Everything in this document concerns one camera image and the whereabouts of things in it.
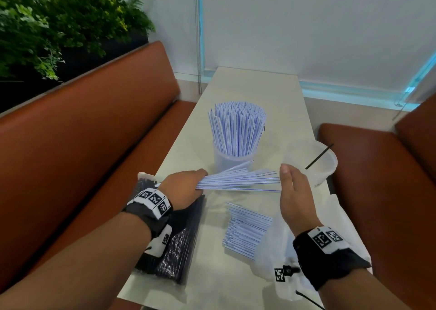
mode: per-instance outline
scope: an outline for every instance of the black wrist strap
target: black wrist strap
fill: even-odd
[[[327,226],[301,233],[295,238],[293,246],[301,270],[315,290],[319,290],[327,280],[344,278],[354,269],[371,267]]]
[[[137,215],[151,231],[151,238],[159,236],[173,212],[168,198],[154,188],[139,192],[122,210]]]

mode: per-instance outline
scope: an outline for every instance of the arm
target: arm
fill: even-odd
[[[280,180],[280,210],[292,233],[297,236],[322,226],[307,177],[293,166],[282,164]],[[342,279],[328,280],[319,294],[327,310],[410,310],[365,269],[355,269]]]
[[[203,169],[169,175],[160,185],[174,210],[187,208]],[[151,240],[137,216],[120,213],[55,255],[0,295],[5,310],[106,310]]]

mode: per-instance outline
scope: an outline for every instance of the hand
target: hand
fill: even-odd
[[[195,187],[207,175],[204,169],[173,173],[157,189],[168,197],[174,210],[182,210],[203,194],[203,190],[196,190]]]
[[[280,211],[294,236],[322,226],[307,177],[289,164],[280,166]]]

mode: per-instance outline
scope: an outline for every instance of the planter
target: planter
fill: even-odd
[[[11,68],[15,78],[0,78],[0,113],[148,43],[148,38],[139,33],[131,32],[129,36],[129,42],[115,39],[102,42],[106,51],[103,58],[85,48],[63,49],[65,63],[58,64],[56,72],[59,80],[42,79],[41,74],[29,66]]]

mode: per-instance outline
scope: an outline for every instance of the tabletop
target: tabletop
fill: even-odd
[[[266,111],[265,132],[254,169],[278,171],[289,141],[314,138],[296,76],[220,67],[162,163],[158,178],[199,168],[209,174],[215,172],[208,111],[215,103],[230,100],[255,103]],[[118,297],[158,310],[318,309],[307,300],[279,299],[272,282],[253,275],[252,260],[222,245],[230,219],[226,202],[273,217],[279,210],[280,194],[229,191],[205,194],[206,207],[186,285],[132,273]],[[325,182],[313,189],[315,201],[323,201],[329,194]],[[316,293],[308,296],[319,302]]]

